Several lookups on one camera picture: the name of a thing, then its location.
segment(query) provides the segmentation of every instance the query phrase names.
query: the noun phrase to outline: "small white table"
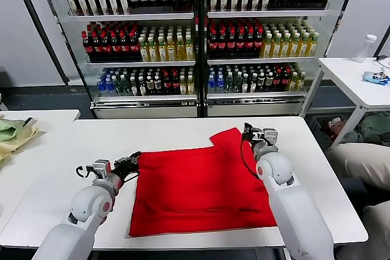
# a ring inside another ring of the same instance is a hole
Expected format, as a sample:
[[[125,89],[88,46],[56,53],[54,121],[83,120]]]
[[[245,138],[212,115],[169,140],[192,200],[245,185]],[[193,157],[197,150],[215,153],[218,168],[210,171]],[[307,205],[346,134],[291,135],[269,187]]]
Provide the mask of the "small white table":
[[[79,118],[78,110],[0,111],[8,120],[37,120],[39,132],[33,140],[11,154],[0,164],[0,233],[7,225],[31,182],[49,160],[38,159],[58,134],[63,134],[72,122]]]
[[[209,137],[244,122],[279,131],[278,147],[290,158],[301,184],[324,217],[335,243],[364,242],[368,235],[336,175],[300,117],[78,120],[63,132],[57,145],[36,153],[33,160],[50,166],[31,185],[0,235],[6,247],[38,247],[49,230],[66,220],[71,197],[92,178],[81,179],[75,168],[97,159],[116,160],[140,151],[212,146]],[[114,210],[99,227],[95,250],[197,250],[281,247],[277,227],[208,233],[128,237],[136,180],[126,183]]]
[[[351,117],[331,147],[337,146],[343,137],[358,125],[366,112],[390,110],[390,85],[377,85],[363,80],[364,71],[379,72],[381,70],[381,65],[374,60],[375,58],[367,58],[364,63],[357,63],[351,58],[319,59],[320,67],[299,116],[306,116],[324,74],[356,105]],[[386,60],[381,62],[389,66]]]

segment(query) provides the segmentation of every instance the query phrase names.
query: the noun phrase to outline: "red bottle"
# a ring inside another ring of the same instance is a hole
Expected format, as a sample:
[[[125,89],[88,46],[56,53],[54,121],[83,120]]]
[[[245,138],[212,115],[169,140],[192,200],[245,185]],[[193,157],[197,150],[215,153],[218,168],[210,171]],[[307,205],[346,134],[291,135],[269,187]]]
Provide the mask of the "red bottle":
[[[93,46],[92,46],[92,43],[89,41],[89,38],[87,36],[87,32],[86,31],[82,31],[81,32],[81,37],[83,38],[83,46],[84,46],[84,49],[85,49],[85,52],[88,54],[88,56],[93,56]]]

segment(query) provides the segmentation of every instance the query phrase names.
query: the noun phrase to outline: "red cloth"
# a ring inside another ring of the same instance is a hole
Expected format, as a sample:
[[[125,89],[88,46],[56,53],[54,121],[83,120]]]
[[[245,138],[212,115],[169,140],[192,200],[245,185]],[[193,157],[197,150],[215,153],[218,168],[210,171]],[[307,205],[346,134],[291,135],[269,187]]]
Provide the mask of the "red cloth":
[[[263,182],[241,161],[238,129],[210,140],[213,147],[141,154],[130,236],[276,226]],[[247,142],[243,153],[255,171]]]

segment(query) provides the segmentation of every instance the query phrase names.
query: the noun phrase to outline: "plastic bottle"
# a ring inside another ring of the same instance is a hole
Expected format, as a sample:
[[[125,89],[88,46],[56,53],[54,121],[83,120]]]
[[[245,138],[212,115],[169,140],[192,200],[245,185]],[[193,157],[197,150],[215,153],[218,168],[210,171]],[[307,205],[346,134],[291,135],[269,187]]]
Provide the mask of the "plastic bottle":
[[[368,56],[368,53],[372,47],[372,44],[374,44],[377,41],[377,36],[375,35],[366,35],[366,42],[364,43],[364,46],[358,51],[355,61],[357,63],[363,63],[366,61],[366,58]]]

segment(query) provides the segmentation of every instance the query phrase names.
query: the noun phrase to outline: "black cable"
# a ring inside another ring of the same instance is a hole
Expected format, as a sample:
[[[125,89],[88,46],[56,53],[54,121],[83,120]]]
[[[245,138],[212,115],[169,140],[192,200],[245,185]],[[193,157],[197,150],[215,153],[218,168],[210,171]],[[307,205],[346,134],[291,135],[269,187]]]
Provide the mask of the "black cable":
[[[240,154],[241,154],[241,160],[243,161],[243,163],[244,163],[244,165],[246,166],[246,168],[248,169],[248,171],[249,171],[256,179],[259,180],[258,175],[255,174],[255,173],[250,169],[250,167],[247,165],[247,163],[245,162],[244,154],[243,154],[243,143],[244,143],[244,140],[242,139],[242,140],[241,140],[241,144],[240,144],[240,146],[239,146],[239,152],[240,152]]]

